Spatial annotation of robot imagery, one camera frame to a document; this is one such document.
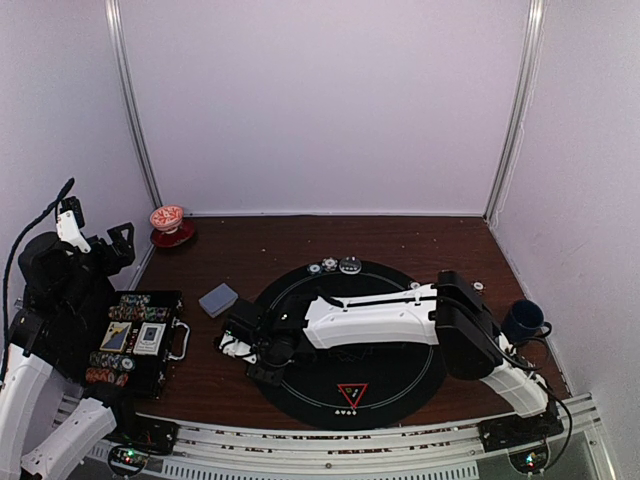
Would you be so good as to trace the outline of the red triangle marker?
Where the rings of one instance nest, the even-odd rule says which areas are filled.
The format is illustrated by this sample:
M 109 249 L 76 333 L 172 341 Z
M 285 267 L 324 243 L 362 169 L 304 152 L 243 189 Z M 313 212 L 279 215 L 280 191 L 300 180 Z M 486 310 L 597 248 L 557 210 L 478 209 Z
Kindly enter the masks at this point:
M 348 405 L 356 410 L 362 401 L 363 396 L 368 390 L 368 383 L 342 383 L 338 384 L 339 392 L 344 396 Z

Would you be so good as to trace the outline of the blue playing card deck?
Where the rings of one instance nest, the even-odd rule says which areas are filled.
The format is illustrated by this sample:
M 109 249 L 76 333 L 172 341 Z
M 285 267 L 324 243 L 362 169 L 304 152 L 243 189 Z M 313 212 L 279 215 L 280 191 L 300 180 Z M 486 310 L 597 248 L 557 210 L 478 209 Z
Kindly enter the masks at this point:
M 215 318 L 230 308 L 238 297 L 235 290 L 226 283 L 222 283 L 202 296 L 198 303 L 208 316 Z

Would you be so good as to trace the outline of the blue white chip top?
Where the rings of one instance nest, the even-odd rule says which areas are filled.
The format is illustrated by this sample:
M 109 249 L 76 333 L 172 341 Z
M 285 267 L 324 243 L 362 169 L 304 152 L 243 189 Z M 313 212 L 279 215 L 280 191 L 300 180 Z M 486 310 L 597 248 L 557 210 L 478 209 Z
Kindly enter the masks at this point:
M 334 257 L 326 257 L 322 260 L 321 266 L 324 271 L 332 272 L 338 268 L 338 260 Z

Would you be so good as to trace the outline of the clear acrylic dealer button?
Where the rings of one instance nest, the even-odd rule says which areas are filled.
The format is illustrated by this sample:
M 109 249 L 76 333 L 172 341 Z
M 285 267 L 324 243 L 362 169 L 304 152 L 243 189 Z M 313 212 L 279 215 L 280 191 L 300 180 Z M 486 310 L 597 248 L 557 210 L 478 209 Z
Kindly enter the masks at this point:
M 343 274 L 356 275 L 362 270 L 362 262 L 355 256 L 348 256 L 339 261 L 338 268 Z

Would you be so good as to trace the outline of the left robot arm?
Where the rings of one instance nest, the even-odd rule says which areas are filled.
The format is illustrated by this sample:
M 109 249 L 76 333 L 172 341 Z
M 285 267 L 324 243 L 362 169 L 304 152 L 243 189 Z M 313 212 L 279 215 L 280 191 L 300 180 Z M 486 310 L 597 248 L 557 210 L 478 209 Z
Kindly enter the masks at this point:
M 91 352 L 108 328 L 115 290 L 110 277 L 135 259 L 134 226 L 108 229 L 108 237 L 84 237 L 80 202 L 60 193 L 23 230 L 29 233 L 50 213 L 56 228 L 27 240 L 18 235 L 8 265 L 25 280 L 23 307 L 3 317 L 1 360 L 1 476 L 4 479 L 64 479 L 95 443 L 113 434 L 123 444 L 144 433 L 133 400 L 114 382 L 87 384 Z M 52 374 L 83 389 L 72 414 L 31 451 L 27 434 Z

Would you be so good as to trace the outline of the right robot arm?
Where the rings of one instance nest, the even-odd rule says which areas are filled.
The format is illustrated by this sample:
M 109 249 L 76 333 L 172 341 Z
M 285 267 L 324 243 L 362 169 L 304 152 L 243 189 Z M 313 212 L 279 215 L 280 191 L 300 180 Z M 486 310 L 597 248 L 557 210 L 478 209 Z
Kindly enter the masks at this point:
M 481 382 L 511 408 L 485 421 L 490 449 L 562 433 L 561 403 L 519 352 L 551 325 L 529 301 L 497 320 L 454 271 L 420 284 L 370 265 L 352 274 L 317 265 L 270 285 L 227 314 L 220 351 L 278 410 L 323 430 L 388 427 L 414 414 L 447 378 Z

